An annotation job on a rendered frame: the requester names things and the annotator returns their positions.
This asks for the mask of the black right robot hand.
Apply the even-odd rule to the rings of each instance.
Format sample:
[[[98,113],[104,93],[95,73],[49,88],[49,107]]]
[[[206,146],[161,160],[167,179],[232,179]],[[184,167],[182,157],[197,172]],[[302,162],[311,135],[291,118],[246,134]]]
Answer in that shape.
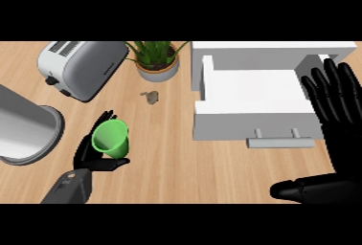
[[[302,84],[336,172],[275,183],[271,195],[302,204],[362,204],[362,85],[351,66],[331,58]]]

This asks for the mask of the white open drawer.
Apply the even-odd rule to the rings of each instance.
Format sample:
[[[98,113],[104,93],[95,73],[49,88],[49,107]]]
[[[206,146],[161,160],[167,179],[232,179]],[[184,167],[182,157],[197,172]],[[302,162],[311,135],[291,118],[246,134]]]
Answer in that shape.
[[[203,98],[195,101],[194,132],[197,141],[234,141],[254,136],[291,135],[322,138],[296,72],[291,70],[218,70],[215,58],[203,57]]]

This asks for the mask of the green plastic cup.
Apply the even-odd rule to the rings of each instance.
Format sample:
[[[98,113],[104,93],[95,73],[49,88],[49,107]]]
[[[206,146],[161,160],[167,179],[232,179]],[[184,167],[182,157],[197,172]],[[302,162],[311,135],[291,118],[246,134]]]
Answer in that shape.
[[[92,133],[92,146],[96,151],[114,159],[124,158],[129,153],[127,124],[113,119],[99,124]]]

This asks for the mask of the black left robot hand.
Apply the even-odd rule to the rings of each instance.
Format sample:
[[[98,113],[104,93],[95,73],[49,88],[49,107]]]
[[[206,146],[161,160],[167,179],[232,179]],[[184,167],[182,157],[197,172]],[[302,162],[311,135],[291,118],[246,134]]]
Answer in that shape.
[[[96,127],[108,120],[117,118],[114,111],[105,111],[98,118],[88,135],[83,137],[79,149],[74,155],[74,169],[88,168],[90,171],[114,171],[123,165],[130,163],[127,158],[107,159],[104,153],[92,146],[92,134]]]

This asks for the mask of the potted green plant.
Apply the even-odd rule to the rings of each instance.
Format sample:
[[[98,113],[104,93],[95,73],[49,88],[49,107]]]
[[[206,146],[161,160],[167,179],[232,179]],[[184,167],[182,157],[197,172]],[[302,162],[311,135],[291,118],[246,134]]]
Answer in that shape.
[[[164,82],[178,73],[181,66],[181,56],[184,46],[175,46],[172,41],[136,41],[127,42],[126,46],[133,51],[132,61],[142,78],[150,82]]]

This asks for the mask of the white cabinet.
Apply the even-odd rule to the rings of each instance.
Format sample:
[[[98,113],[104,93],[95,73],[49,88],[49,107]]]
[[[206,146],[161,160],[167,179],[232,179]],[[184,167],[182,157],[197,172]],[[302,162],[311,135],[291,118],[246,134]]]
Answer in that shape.
[[[204,56],[215,58],[218,70],[294,70],[306,55],[340,62],[355,49],[353,41],[192,41],[192,90],[201,88]]]

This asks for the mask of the small grey-brown object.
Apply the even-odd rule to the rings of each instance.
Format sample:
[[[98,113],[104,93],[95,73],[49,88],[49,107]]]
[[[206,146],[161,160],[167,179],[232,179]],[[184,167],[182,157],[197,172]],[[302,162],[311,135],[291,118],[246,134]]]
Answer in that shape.
[[[144,92],[142,96],[147,97],[148,104],[155,104],[158,102],[158,92],[157,91]]]

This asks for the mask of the silver toaster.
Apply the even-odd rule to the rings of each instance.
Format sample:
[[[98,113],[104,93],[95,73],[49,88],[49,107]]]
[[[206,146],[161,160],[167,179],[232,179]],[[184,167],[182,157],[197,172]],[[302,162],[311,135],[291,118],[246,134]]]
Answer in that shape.
[[[102,90],[129,55],[123,41],[52,41],[37,58],[48,85],[82,102]]]

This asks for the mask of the grey metal pot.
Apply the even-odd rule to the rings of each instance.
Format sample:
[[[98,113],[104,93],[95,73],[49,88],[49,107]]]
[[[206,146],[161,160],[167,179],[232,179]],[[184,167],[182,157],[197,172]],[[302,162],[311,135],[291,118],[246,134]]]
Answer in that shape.
[[[61,112],[37,105],[0,84],[0,160],[14,166],[40,161],[54,150],[64,129]]]

